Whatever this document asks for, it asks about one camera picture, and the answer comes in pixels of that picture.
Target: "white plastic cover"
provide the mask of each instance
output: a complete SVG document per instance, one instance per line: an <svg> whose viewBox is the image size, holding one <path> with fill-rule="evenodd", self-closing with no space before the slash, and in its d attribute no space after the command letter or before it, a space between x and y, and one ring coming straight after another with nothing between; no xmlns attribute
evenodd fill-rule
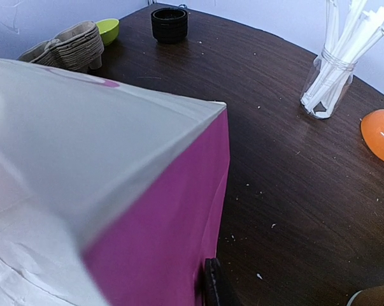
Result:
<svg viewBox="0 0 384 306"><path fill-rule="evenodd" d="M106 305L80 249L224 108L0 59L0 305Z"/></svg>

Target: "glass jar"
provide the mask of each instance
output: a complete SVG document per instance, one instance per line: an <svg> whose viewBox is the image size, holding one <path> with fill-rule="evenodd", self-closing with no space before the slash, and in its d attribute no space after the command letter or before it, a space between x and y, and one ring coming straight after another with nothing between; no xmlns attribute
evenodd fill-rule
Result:
<svg viewBox="0 0 384 306"><path fill-rule="evenodd" d="M350 84L356 63L344 62L326 48L313 61L301 94L301 104L318 119L332 116Z"/></svg>

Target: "black container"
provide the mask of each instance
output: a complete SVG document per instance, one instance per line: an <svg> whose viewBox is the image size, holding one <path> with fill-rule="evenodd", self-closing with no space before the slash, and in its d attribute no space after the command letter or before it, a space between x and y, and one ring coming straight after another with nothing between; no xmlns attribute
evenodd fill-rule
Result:
<svg viewBox="0 0 384 306"><path fill-rule="evenodd" d="M159 43L179 43L187 36L187 11L161 8L153 11L152 34Z"/></svg>

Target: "dark wooden table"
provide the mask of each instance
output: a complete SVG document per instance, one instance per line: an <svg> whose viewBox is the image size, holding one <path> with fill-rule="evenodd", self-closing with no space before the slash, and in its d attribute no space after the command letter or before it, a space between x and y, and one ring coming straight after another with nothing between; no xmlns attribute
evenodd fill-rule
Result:
<svg viewBox="0 0 384 306"><path fill-rule="evenodd" d="M227 103L232 157L218 257L241 301L346 305L384 284L384 163L359 131L384 96L356 78L331 119L312 119L299 106L312 53L195 11L187 41L160 45L150 26L158 7L122 19L95 74Z"/></svg>

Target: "orange bowl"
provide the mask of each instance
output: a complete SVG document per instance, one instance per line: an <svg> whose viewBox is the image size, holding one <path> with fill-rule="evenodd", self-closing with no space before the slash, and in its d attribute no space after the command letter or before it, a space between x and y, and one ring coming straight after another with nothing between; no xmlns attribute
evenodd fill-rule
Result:
<svg viewBox="0 0 384 306"><path fill-rule="evenodd" d="M384 161L384 110L376 110L365 116L360 129L367 146Z"/></svg>

